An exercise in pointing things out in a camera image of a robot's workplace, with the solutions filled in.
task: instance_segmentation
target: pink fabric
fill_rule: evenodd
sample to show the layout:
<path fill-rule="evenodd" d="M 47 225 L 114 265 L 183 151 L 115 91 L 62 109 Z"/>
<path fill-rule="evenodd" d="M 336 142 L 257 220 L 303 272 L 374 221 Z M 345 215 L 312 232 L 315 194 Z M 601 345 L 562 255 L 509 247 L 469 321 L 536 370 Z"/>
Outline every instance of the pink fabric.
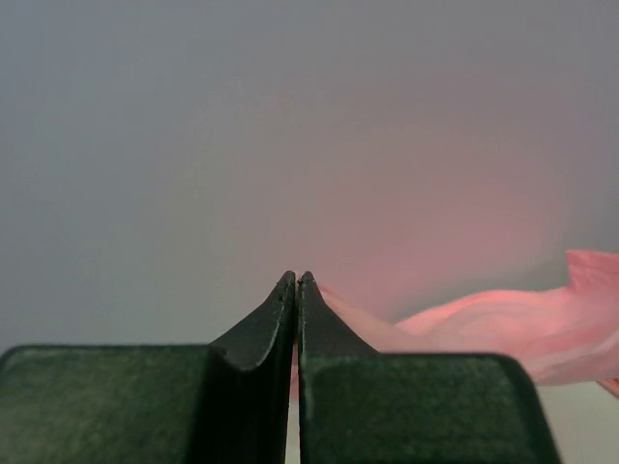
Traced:
<path fill-rule="evenodd" d="M 540 385 L 619 378 L 619 254 L 570 250 L 567 258 L 565 287 L 478 293 L 395 326 L 320 288 L 327 305 L 381 352 L 506 354 Z"/>

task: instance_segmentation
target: gray background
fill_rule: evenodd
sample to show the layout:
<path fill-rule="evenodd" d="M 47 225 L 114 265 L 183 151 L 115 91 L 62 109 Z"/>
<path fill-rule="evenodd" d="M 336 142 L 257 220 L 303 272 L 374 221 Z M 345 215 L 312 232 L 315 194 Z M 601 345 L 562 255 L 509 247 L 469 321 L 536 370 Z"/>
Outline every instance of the gray background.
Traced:
<path fill-rule="evenodd" d="M 619 250 L 619 3 L 0 2 L 0 347 L 386 318 Z"/>

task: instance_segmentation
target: pink tissue paper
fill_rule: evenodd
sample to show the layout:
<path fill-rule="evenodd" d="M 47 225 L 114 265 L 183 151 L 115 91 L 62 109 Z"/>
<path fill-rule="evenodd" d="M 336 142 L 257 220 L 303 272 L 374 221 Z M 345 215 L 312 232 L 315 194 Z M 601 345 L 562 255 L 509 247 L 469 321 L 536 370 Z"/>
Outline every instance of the pink tissue paper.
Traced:
<path fill-rule="evenodd" d="M 500 353 L 517 359 L 538 385 L 598 381 L 619 394 L 619 254 L 573 249 L 567 260 L 564 287 L 482 292 L 394 326 L 319 286 L 339 318 L 380 352 Z M 293 365 L 295 397 L 297 373 Z"/>

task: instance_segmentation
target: white backdrop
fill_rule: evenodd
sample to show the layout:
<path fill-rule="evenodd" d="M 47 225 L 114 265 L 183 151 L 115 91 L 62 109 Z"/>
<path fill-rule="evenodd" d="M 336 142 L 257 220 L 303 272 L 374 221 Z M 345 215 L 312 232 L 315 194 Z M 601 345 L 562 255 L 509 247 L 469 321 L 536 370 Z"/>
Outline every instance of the white backdrop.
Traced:
<path fill-rule="evenodd" d="M 0 348 L 396 319 L 619 251 L 619 3 L 0 2 Z"/>

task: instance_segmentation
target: gray wall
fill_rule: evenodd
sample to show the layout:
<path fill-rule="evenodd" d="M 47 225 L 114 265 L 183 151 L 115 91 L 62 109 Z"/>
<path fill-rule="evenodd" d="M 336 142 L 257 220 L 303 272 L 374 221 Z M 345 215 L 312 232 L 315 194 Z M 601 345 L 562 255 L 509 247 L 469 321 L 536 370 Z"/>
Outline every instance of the gray wall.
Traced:
<path fill-rule="evenodd" d="M 385 317 L 619 251 L 619 3 L 0 2 L 0 348 Z"/>

